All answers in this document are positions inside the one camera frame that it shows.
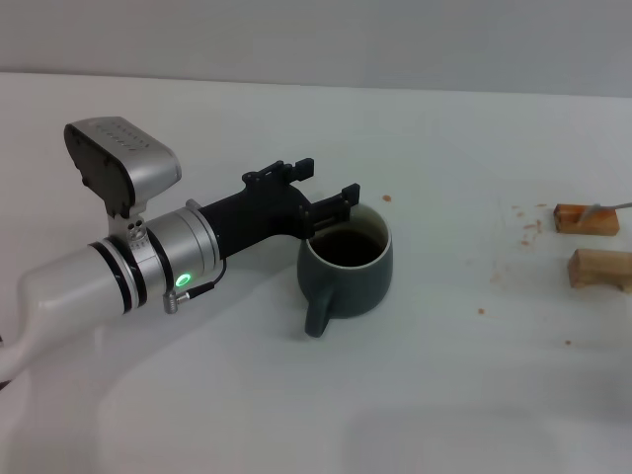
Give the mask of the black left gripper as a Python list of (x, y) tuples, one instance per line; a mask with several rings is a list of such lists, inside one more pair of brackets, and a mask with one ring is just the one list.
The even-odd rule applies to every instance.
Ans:
[(230, 197), (202, 207), (199, 212), (210, 225), (219, 256), (228, 258), (277, 235), (312, 238), (317, 232), (347, 222), (359, 203), (360, 185), (352, 184), (333, 197), (309, 202), (291, 183), (314, 175), (314, 160), (294, 164), (276, 161), (246, 173), (245, 188)]

